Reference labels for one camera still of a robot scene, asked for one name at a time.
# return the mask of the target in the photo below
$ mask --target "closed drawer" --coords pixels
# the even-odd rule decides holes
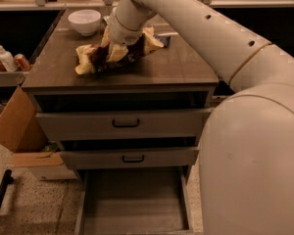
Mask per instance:
[[[61,152],[69,169],[194,165],[197,147]]]
[[[180,168],[86,172],[75,234],[172,234],[192,229]]]
[[[37,114],[52,141],[199,137],[209,109]]]

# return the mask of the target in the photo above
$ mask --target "terrazzo floor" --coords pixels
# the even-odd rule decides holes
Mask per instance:
[[[73,235],[81,185],[77,180],[39,181],[27,168],[11,165],[12,153],[0,145],[0,183],[6,169],[8,186],[0,210],[0,235]],[[203,235],[198,161],[187,183],[193,233]]]

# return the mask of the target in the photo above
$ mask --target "white bottle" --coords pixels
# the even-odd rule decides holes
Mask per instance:
[[[7,71],[17,71],[18,66],[12,54],[0,45],[0,61]]]

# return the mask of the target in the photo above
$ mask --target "cardboard box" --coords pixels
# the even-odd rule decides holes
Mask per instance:
[[[39,152],[48,139],[35,116],[35,107],[17,87],[0,116],[0,144],[14,153],[12,165],[27,167],[39,180],[75,178],[59,153]]]
[[[35,107],[17,87],[0,116],[0,144],[13,153],[42,149],[48,139],[35,115]]]
[[[16,153],[12,158],[15,167],[27,167],[38,180],[76,179],[59,153]]]

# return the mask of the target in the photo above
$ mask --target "white bowl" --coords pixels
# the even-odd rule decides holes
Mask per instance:
[[[100,26],[101,14],[95,10],[80,10],[68,17],[70,25],[83,36],[93,35]]]

